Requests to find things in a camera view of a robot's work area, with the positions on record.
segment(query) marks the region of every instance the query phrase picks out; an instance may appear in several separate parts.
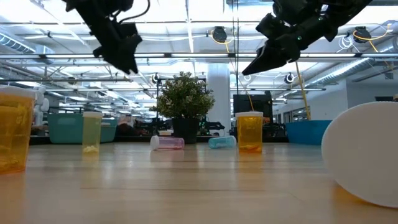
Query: plastic cup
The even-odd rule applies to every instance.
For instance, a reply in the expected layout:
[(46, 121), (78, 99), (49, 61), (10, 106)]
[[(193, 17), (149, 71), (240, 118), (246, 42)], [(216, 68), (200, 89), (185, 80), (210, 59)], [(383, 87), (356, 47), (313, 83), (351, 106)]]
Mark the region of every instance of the plastic cup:
[(153, 150), (179, 150), (185, 145), (182, 138), (152, 136), (150, 146)]
[(35, 93), (0, 85), (0, 174), (25, 170)]
[(83, 153), (99, 153), (102, 113), (83, 113)]
[(239, 152), (262, 152), (262, 113), (236, 113)]
[(236, 138), (234, 136), (211, 138), (209, 140), (209, 147), (211, 149), (219, 149), (224, 147), (235, 147)]

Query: black monitor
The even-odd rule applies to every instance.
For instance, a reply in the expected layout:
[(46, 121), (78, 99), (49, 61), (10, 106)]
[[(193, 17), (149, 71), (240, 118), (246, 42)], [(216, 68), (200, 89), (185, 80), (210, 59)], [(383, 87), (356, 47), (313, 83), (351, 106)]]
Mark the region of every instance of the black monitor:
[[(254, 111), (262, 112), (267, 122), (272, 123), (272, 95), (266, 91), (263, 95), (250, 95)], [(247, 95), (234, 95), (234, 113), (252, 111)]]

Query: translucent yellow container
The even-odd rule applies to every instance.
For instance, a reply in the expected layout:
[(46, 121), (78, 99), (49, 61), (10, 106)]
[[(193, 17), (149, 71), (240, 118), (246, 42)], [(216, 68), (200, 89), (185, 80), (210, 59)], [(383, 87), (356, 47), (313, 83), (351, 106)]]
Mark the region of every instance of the translucent yellow container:
[(83, 113), (83, 153), (99, 153), (102, 113)]
[(262, 153), (262, 113), (236, 113), (239, 152)]
[(35, 93), (0, 85), (0, 174), (25, 170)]

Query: black plant pot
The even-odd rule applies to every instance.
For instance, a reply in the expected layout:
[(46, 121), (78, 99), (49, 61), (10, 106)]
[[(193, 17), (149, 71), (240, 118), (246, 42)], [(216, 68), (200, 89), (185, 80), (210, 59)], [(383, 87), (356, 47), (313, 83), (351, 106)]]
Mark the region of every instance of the black plant pot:
[(174, 137), (184, 138), (186, 144), (195, 144), (199, 120), (196, 118), (173, 118)]

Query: ceiling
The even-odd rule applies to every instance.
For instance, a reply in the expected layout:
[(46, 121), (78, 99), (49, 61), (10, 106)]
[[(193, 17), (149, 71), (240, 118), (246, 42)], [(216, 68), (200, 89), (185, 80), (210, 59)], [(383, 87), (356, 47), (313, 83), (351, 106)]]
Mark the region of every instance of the ceiling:
[[(0, 0), (0, 33), (2, 31), (15, 35), (27, 44), (44, 45), (49, 47), (56, 54), (90, 54), (92, 50), (99, 47), (98, 41), (91, 37), (89, 28), (76, 11), (66, 12), (65, 3), (61, 0), (41, 1), (44, 9), (38, 7), (34, 2), (39, 0)], [(133, 16), (144, 11), (147, 7), (147, 0), (135, 0), (133, 8), (128, 12), (122, 12), (119, 19)], [(239, 11), (231, 10), (223, 0), (151, 0), (151, 7), (147, 14), (137, 18), (137, 28), (144, 41), (138, 46), (139, 53), (158, 53), (158, 52), (195, 52), (195, 53), (226, 53), (226, 52), (247, 52), (254, 53), (257, 48), (265, 42), (265, 37), (259, 34), (255, 27), (268, 12), (272, 12), (271, 4), (245, 4), (239, 7)], [(303, 52), (321, 53), (345, 53), (345, 52), (364, 52), (371, 48), (367, 44), (353, 44), (350, 48), (342, 49), (341, 41), (347, 32), (352, 33), (356, 26), (366, 26), (373, 37), (382, 36), (386, 33), (387, 24), (389, 31), (383, 39), (376, 40), (374, 43), (384, 42), (386, 39), (395, 35), (398, 27), (395, 23), (397, 7), (395, 6), (368, 6), (359, 15), (339, 29), (337, 38), (329, 43), (325, 39), (320, 39), (312, 44)], [(225, 27), (230, 40), (229, 44), (217, 44), (211, 38), (211, 31), (215, 26)], [(234, 40), (234, 31), (239, 28), (239, 41)], [(15, 54), (16, 52), (8, 47), (0, 46), (0, 53)], [(53, 73), (52, 78), (101, 78), (110, 79), (126, 77), (133, 82), (101, 82), (102, 88), (153, 88), (151, 82), (153, 74), (158, 73), (162, 78), (171, 78), (172, 75), (180, 71), (193, 72), (200, 77), (206, 77), (208, 64), (207, 59), (200, 58), (192, 60), (182, 58), (140, 58), (137, 60), (140, 75), (127, 76), (112, 66), (107, 66), (102, 60), (56, 60), (54, 65), (37, 64), (33, 61), (8, 60), (8, 63), (23, 66), (31, 72), (44, 75), (45, 67), (47, 74)], [(84, 66), (72, 66), (73, 63), (88, 63)], [(235, 80), (235, 62), (225, 60), (220, 63), (228, 63), (231, 70), (231, 80)], [(249, 61), (239, 62), (241, 72)], [(323, 71), (335, 64), (335, 62), (299, 62), (300, 71), (304, 75), (306, 71)], [(355, 80), (363, 75), (369, 75), (382, 66), (375, 66), (373, 70), (366, 70), (349, 79)], [(253, 75), (249, 81), (239, 76), (243, 85), (278, 88), (284, 85), (284, 77), (289, 73), (296, 74), (294, 63), (287, 64), (282, 68), (277, 68), (268, 72)], [(375, 76), (362, 82), (389, 82), (383, 79), (384, 76)], [(76, 85), (62, 84), (58, 88), (87, 88), (82, 86), (83, 82)], [(150, 96), (143, 92), (123, 91), (118, 93), (127, 100), (137, 101), (139, 99), (149, 100)]]

